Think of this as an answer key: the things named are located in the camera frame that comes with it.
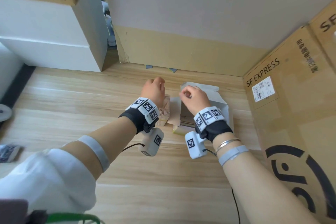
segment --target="bangle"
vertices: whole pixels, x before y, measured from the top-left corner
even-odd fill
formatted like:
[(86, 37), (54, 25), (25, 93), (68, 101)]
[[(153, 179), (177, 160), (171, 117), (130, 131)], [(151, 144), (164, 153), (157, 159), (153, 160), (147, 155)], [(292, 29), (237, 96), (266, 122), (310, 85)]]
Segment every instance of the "bangle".
[(234, 141), (240, 141), (240, 139), (239, 139), (239, 138), (232, 138), (232, 139), (229, 139), (229, 140), (226, 140), (226, 141), (222, 142), (221, 145), (219, 145), (219, 146), (217, 147), (216, 154), (217, 154), (217, 152), (218, 152), (221, 148), (223, 148), (223, 147), (226, 146), (227, 144), (232, 143), (232, 142), (234, 142)]

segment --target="wooden floor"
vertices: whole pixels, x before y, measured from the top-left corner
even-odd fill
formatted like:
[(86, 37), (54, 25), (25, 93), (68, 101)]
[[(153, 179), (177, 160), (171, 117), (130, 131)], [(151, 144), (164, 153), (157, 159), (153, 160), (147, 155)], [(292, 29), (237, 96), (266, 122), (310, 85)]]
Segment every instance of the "wooden floor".
[[(102, 73), (37, 68), (17, 101), (1, 143), (25, 150), (19, 162), (46, 148), (61, 147), (113, 120), (140, 94), (148, 78), (162, 76), (166, 93), (178, 96), (183, 82), (215, 85), (229, 104), (234, 129), (260, 160), (256, 131), (240, 77), (120, 64), (108, 53)], [(165, 137), (151, 158), (136, 147), (120, 154), (97, 181), (97, 204), (90, 211), (106, 223), (238, 223), (230, 185), (211, 154), (192, 160), (184, 138)], [(141, 141), (137, 135), (133, 141)], [(0, 177), (17, 163), (0, 164)], [(240, 207), (242, 223), (248, 220)]]

